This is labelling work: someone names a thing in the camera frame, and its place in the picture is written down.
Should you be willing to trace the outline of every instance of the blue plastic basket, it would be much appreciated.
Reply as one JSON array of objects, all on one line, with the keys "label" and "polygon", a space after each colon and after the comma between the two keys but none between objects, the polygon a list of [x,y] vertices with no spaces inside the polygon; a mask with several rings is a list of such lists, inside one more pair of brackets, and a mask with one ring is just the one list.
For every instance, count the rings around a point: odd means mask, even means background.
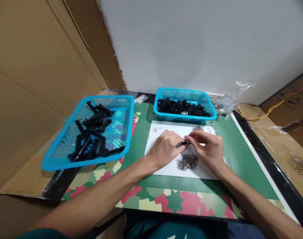
[{"label": "blue plastic basket", "polygon": [[[106,130],[102,135],[106,137],[107,149],[112,150],[122,146],[125,146],[125,148],[122,152],[108,157],[98,157],[91,160],[71,162],[68,155],[75,151],[76,136],[80,134],[80,131],[75,124],[75,120],[80,120],[80,122],[82,122],[85,118],[90,118],[94,114],[87,106],[87,101],[91,101],[93,106],[102,104],[108,109],[115,111],[111,117],[111,124],[106,127]],[[46,171],[54,171],[120,159],[129,150],[133,115],[134,98],[132,96],[88,96],[82,99],[44,155],[41,162],[41,168]]]},{"label": "blue plastic basket", "polygon": [[[200,104],[204,107],[205,112],[209,113],[211,117],[201,117],[201,116],[187,116],[187,115],[176,115],[159,112],[157,107],[158,99],[166,99],[178,101],[186,100],[188,103]],[[204,123],[208,120],[215,120],[217,118],[217,113],[210,101],[209,96],[203,91],[192,91],[192,90],[181,90],[173,88],[159,88],[156,93],[154,112],[162,120],[177,120],[177,121],[189,121]]]}]

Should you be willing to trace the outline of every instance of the white strip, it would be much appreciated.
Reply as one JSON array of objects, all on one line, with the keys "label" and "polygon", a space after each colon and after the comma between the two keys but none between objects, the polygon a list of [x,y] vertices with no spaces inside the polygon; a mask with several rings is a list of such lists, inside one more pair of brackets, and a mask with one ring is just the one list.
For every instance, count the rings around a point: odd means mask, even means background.
[{"label": "white strip", "polygon": [[294,213],[292,212],[290,206],[287,204],[286,200],[284,199],[282,193],[280,192],[280,190],[278,189],[278,187],[276,186],[275,182],[273,181],[271,175],[269,174],[269,172],[267,171],[267,169],[265,168],[263,162],[261,161],[260,157],[258,156],[257,152],[255,151],[255,149],[253,148],[252,144],[250,143],[250,141],[248,140],[247,136],[245,135],[245,133],[243,132],[241,126],[239,125],[237,119],[235,118],[235,116],[233,115],[233,113],[231,114],[231,117],[233,119],[233,121],[235,122],[235,124],[237,125],[239,131],[241,132],[244,140],[246,141],[246,143],[248,144],[250,150],[252,151],[254,157],[256,158],[257,162],[259,163],[262,171],[264,172],[265,176],[267,177],[268,181],[270,182],[272,188],[274,189],[275,193],[277,194],[278,198],[280,199],[281,203],[284,206],[284,209],[286,210],[287,214],[294,220],[296,221],[298,224],[299,221],[297,220],[297,218],[295,217]]}]

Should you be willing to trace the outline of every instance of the person's left hand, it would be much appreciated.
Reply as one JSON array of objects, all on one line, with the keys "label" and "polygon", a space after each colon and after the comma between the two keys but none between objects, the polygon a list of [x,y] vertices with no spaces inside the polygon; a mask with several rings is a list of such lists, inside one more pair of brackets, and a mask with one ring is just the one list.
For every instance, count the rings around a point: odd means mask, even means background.
[{"label": "person's left hand", "polygon": [[185,150],[186,146],[181,145],[175,148],[178,143],[184,142],[174,131],[165,130],[156,140],[148,154],[145,155],[152,173],[170,163],[175,157]]}]

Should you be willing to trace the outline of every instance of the electrical cable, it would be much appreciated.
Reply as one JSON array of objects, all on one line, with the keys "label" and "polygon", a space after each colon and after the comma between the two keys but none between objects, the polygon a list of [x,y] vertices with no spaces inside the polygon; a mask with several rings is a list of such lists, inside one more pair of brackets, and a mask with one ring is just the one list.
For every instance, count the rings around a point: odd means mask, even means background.
[{"label": "electrical cable", "polygon": [[290,98],[291,96],[293,96],[293,95],[299,93],[299,92],[302,91],[302,90],[303,90],[303,88],[301,88],[301,89],[299,89],[298,91],[295,91],[295,92],[293,92],[293,93],[287,95],[286,97],[284,97],[284,99],[281,100],[280,103],[278,103],[277,105],[272,106],[272,107],[268,110],[268,112],[267,112],[264,116],[262,116],[262,117],[247,118],[247,117],[243,116],[238,110],[236,110],[236,112],[238,112],[238,114],[241,115],[241,116],[242,116],[243,118],[245,118],[246,120],[259,120],[259,119],[263,119],[263,118],[267,117],[267,116],[272,112],[272,110],[274,110],[276,107],[278,107],[278,106],[279,106],[280,104],[282,104],[284,101],[286,101],[288,98]]}]

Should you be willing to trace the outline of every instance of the dark sleeve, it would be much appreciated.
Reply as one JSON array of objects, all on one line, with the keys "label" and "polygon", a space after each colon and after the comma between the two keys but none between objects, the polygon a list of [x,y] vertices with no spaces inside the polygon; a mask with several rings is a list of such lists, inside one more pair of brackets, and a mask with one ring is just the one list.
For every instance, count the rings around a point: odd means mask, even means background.
[{"label": "dark sleeve", "polygon": [[25,234],[22,234],[21,236],[18,236],[17,239],[69,239],[65,235],[63,235],[61,232],[52,230],[52,229],[35,229],[32,231],[28,231]]}]

